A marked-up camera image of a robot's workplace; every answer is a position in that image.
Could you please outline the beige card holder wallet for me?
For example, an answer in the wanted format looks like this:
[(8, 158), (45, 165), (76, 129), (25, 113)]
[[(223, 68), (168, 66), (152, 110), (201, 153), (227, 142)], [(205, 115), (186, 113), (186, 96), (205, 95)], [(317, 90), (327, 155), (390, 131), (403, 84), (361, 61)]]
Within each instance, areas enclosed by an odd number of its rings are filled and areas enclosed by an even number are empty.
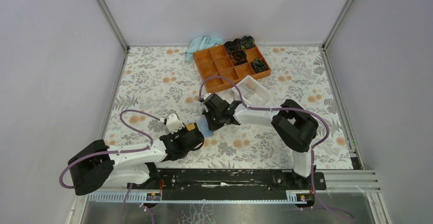
[(197, 129), (202, 133), (205, 139), (214, 136), (214, 132), (209, 129), (208, 122), (205, 117), (202, 117), (198, 121), (193, 123), (197, 124)]

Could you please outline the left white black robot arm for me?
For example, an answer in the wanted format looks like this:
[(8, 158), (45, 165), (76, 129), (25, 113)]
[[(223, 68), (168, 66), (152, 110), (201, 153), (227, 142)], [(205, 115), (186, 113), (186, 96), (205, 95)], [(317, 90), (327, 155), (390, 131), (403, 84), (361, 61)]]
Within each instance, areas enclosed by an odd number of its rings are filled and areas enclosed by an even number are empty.
[(151, 189), (160, 181), (157, 163), (176, 161), (202, 147), (204, 135), (198, 128), (183, 128), (151, 140), (150, 145), (109, 147), (96, 140), (68, 161), (67, 171), (77, 196), (101, 187), (132, 186)]

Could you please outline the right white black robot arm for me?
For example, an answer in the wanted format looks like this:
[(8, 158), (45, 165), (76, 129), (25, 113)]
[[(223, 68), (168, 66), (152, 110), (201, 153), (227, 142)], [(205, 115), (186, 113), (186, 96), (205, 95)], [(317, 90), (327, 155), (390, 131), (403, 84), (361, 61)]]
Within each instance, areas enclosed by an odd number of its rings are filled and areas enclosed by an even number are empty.
[(280, 107), (253, 107), (234, 100), (228, 103), (215, 93), (199, 99), (205, 109), (208, 130), (215, 132), (228, 125), (260, 125), (274, 128), (285, 145), (293, 151), (293, 183), (306, 189), (313, 183), (310, 145), (317, 136), (318, 122), (294, 100), (287, 99)]

